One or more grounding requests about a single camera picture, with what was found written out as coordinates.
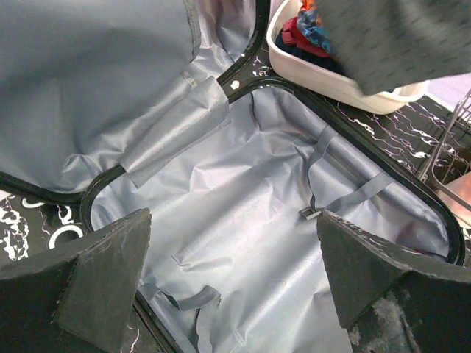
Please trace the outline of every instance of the laundry basket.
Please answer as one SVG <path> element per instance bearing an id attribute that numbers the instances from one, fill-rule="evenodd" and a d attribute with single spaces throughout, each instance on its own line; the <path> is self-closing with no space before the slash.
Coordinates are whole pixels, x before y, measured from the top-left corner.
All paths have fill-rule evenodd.
<path id="1" fill-rule="evenodd" d="M 279 49 L 275 45 L 275 39 L 284 23 L 295 17 L 299 9 L 298 0 L 285 0 L 273 16 L 267 31 L 270 63 L 280 76 L 324 96 L 376 114 L 392 113 L 407 103 L 416 101 L 427 91 L 428 81 L 396 88 L 392 93 L 381 92 L 374 96 L 365 96 L 352 79 Z"/>

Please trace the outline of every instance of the suitcase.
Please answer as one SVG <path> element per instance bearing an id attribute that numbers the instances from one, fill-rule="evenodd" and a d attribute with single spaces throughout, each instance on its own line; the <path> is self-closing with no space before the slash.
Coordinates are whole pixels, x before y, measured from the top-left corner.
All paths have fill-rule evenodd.
<path id="1" fill-rule="evenodd" d="M 0 207 L 1 352 L 466 351 L 456 219 L 254 71 L 270 1 L 2 1 L 0 189 L 68 228 Z"/>

